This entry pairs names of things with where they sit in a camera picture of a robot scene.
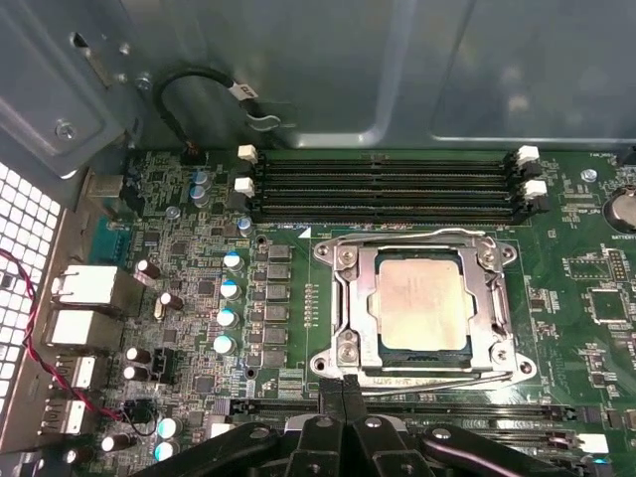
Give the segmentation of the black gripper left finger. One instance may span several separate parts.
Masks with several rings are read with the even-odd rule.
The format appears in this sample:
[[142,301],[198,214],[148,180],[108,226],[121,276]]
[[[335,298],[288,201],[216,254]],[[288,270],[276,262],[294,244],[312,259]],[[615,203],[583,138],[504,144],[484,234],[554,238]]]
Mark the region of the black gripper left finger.
[[345,431],[345,382],[322,380],[319,411],[279,432],[244,423],[143,470],[145,476],[337,476]]

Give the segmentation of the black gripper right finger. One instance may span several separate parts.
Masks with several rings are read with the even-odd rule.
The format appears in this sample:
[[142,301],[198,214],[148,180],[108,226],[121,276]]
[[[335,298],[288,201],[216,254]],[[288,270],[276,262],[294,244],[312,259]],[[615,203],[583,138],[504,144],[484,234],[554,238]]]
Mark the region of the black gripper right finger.
[[377,476],[572,476],[565,468],[451,424],[417,435],[370,414],[355,376],[343,379],[343,411],[353,442]]

